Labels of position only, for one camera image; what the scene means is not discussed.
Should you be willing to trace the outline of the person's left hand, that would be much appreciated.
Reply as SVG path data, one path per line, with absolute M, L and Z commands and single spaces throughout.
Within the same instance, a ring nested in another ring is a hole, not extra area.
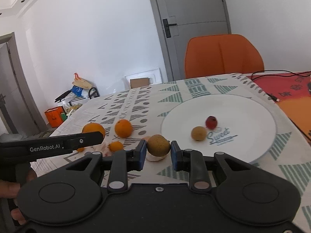
M 30 182 L 31 180 L 34 180 L 37 178 L 36 172 L 30 168 L 26 181 Z M 20 184 L 19 183 L 11 183 L 4 180 L 1 180 L 1 198 L 7 198 L 7 199 L 15 199 L 17 197 L 17 194 L 20 190 Z M 22 215 L 19 208 L 12 209 L 10 211 L 11 217 L 18 221 L 20 225 L 24 225 L 27 223 L 26 219 Z

